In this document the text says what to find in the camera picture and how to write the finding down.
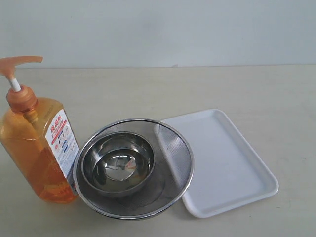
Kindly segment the orange pump soap bottle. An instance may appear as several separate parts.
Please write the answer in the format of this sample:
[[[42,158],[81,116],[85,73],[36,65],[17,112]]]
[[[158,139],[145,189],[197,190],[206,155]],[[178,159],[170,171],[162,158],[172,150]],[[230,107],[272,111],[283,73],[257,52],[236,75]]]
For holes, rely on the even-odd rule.
[[[6,95],[9,109],[0,123],[0,142],[40,199],[70,203],[77,198],[73,165],[79,146],[64,105],[37,97],[15,76],[16,66],[40,62],[40,56],[0,60],[0,74],[11,86]]]

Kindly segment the small stainless steel bowl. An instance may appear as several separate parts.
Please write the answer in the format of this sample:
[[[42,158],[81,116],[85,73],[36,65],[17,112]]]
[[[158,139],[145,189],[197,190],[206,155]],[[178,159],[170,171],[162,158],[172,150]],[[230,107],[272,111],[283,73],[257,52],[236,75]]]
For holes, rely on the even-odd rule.
[[[84,150],[81,172],[103,196],[120,198],[139,191],[156,164],[147,139],[133,132],[113,132],[93,139]]]

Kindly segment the steel mesh colander basket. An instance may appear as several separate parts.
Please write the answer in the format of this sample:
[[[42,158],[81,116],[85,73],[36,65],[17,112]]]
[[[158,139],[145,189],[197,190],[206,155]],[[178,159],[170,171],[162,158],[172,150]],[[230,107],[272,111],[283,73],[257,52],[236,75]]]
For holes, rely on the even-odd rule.
[[[101,215],[121,220],[141,220],[154,217],[176,203],[190,185],[194,172],[194,156],[190,145],[183,141],[185,155],[167,156],[154,132],[162,122],[134,118],[109,124],[95,132],[79,151],[73,166],[73,179],[80,198]],[[89,143],[113,132],[133,132],[143,136],[154,149],[156,164],[149,181],[139,191],[124,197],[106,197],[92,189],[81,172],[81,159]]]

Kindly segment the white rectangular plastic tray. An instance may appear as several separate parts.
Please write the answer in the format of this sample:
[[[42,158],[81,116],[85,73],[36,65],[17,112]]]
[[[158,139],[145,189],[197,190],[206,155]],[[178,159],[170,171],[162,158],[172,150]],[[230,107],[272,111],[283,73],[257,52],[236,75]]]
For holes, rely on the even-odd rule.
[[[278,181],[227,115],[216,109],[164,119],[154,128],[167,156],[194,156],[192,181],[183,195],[186,209],[208,218],[278,192]]]

